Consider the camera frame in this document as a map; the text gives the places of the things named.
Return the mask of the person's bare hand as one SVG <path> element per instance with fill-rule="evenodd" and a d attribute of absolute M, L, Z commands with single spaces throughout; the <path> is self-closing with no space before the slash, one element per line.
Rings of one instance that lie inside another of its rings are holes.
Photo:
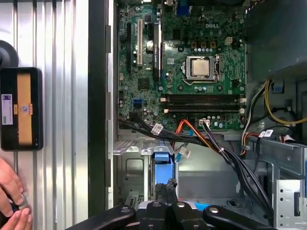
<path fill-rule="evenodd" d="M 22 206 L 25 203 L 22 183 L 13 168 L 4 160 L 0 160 L 0 213 L 7 222 L 2 230 L 30 230 L 33 216 L 30 208 L 14 211 L 11 203 Z"/>

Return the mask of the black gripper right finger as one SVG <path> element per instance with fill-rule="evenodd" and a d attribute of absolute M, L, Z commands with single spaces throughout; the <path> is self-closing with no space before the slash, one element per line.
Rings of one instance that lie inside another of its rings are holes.
<path fill-rule="evenodd" d="M 176 195 L 176 179 L 167 181 L 167 214 L 175 230 L 270 230 L 271 226 L 240 215 L 221 206 L 207 206 L 199 216 L 187 201 L 179 201 Z"/>

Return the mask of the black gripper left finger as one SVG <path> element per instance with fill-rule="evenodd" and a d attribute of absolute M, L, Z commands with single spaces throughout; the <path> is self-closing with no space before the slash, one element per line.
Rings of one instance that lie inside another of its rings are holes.
<path fill-rule="evenodd" d="M 157 184 L 156 200 L 144 201 L 135 210 L 118 205 L 88 218 L 70 230 L 164 230 L 166 227 L 166 184 Z"/>

